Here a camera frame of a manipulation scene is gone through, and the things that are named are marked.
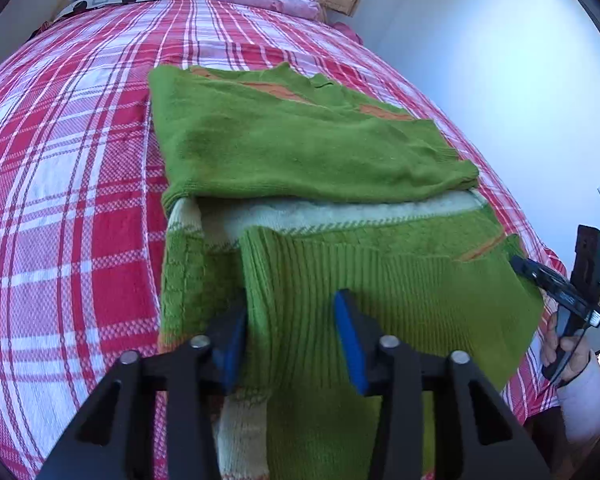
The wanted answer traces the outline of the person's right hand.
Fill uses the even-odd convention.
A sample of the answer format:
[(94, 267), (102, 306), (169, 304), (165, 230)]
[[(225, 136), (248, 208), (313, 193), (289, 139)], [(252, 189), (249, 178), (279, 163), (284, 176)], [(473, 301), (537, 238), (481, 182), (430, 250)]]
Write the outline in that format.
[(554, 367), (547, 380), (556, 386), (562, 386), (576, 379), (591, 361), (591, 348), (580, 336), (561, 336), (556, 332), (558, 314), (553, 313), (547, 322), (547, 330), (541, 347), (540, 359), (544, 368)]

